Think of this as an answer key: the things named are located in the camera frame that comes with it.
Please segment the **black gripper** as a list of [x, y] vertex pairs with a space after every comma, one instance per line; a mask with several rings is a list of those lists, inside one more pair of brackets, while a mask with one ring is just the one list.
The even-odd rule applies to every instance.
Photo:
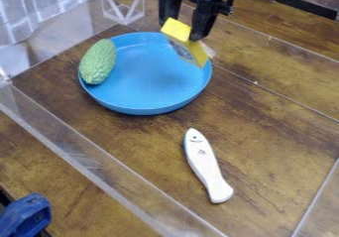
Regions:
[[[235, 0], [188, 0], [196, 4], [192, 16], [192, 30], [190, 40], [196, 42], [204, 39], [212, 30], [218, 14], [234, 13]], [[182, 0], [159, 0], [159, 23], [164, 25], [168, 18], [178, 19]]]

